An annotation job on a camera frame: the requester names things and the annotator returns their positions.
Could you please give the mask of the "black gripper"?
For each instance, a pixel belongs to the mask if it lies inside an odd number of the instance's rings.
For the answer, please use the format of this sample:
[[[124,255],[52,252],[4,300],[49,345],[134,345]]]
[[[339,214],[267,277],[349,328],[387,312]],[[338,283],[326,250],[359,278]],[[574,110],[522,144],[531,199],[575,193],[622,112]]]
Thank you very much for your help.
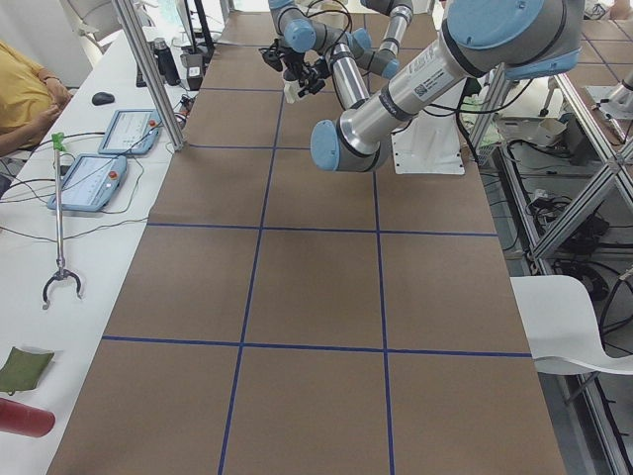
[[[281,48],[279,58],[284,65],[284,79],[301,79],[303,75],[303,55],[291,48]]]
[[[299,95],[317,94],[328,78],[328,66],[325,62],[309,64],[305,62],[299,74]]]

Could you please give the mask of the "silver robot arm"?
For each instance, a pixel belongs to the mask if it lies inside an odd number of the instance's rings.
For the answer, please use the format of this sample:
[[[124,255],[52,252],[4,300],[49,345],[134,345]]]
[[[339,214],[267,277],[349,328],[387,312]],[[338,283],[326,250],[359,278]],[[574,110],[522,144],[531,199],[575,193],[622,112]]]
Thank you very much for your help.
[[[311,156],[326,171],[368,172],[390,153],[390,134],[465,77],[503,65],[510,80],[573,69],[582,1],[454,1],[438,38],[379,92],[333,122],[318,122]]]
[[[314,70],[323,78],[329,76],[323,62],[313,65],[305,61],[305,54],[313,50],[322,58],[333,55],[334,47],[343,44],[351,50],[356,64],[384,78],[392,78],[400,67],[398,53],[407,27],[413,18],[410,1],[364,1],[362,5],[389,18],[380,45],[372,47],[366,30],[351,32],[348,27],[336,28],[306,15],[293,1],[268,3],[278,39],[262,54],[274,69],[282,71],[290,81],[307,81]]]

